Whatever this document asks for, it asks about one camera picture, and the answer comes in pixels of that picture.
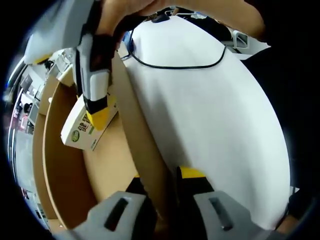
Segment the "person's right hand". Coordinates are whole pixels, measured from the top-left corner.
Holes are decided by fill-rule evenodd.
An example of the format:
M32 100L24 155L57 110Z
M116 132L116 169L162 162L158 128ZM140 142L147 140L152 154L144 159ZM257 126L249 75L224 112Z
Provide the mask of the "person's right hand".
M156 10L160 0L103 0L97 35L112 36L124 17L137 14L147 16Z

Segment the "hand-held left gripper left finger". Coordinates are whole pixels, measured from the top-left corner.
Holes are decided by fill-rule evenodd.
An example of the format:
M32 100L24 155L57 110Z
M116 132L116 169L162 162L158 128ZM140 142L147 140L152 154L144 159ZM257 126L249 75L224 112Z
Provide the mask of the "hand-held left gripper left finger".
M71 230L72 240L151 240L157 213L139 177L94 206Z

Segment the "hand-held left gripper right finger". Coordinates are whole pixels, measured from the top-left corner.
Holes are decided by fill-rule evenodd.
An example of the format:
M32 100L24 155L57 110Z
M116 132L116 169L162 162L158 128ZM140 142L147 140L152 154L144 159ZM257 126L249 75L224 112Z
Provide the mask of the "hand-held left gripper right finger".
M182 240L267 240L248 209L223 191L215 191L195 169L176 168L179 236Z

